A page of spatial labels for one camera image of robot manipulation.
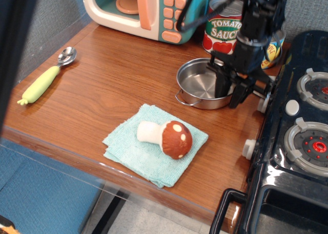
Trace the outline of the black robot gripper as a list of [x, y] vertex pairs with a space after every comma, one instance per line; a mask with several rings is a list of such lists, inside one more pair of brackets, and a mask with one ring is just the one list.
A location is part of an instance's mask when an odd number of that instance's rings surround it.
[[228, 96], [235, 85], [229, 108], [236, 108], [254, 91], [267, 95], [273, 88], [273, 80], [261, 69], [266, 49], [247, 45], [240, 40], [235, 43], [232, 54], [211, 52], [209, 67], [216, 72], [215, 97]]

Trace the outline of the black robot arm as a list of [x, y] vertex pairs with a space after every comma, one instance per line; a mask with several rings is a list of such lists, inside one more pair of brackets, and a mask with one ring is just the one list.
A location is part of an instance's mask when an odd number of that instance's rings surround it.
[[[227, 8], [235, 0], [227, 0], [216, 12]], [[236, 108], [253, 91], [267, 95], [274, 87], [272, 80], [261, 68], [267, 49], [285, 20], [287, 0], [243, 1], [241, 28], [236, 34], [232, 54], [216, 50], [211, 53], [208, 67], [216, 71], [215, 96], [227, 95], [231, 85], [234, 90], [229, 103]]]

